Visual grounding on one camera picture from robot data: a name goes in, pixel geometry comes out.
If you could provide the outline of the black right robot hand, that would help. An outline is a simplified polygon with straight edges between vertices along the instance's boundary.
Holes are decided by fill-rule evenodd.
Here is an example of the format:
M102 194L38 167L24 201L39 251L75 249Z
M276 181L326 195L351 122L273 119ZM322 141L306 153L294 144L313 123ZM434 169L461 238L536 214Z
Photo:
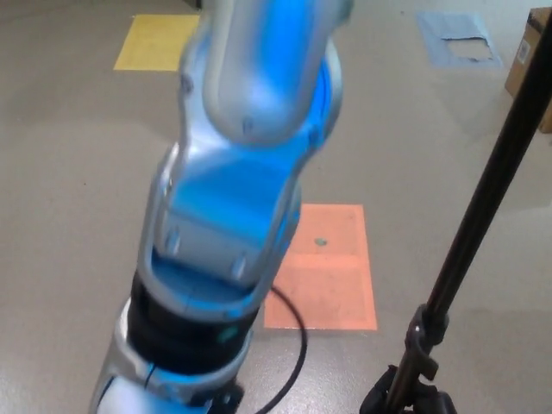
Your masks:
M360 414L387 413L385 402L397 370L397 366L388 366L361 403ZM426 385L418 380L401 413L456 414L457 410L446 392L438 391L435 386Z

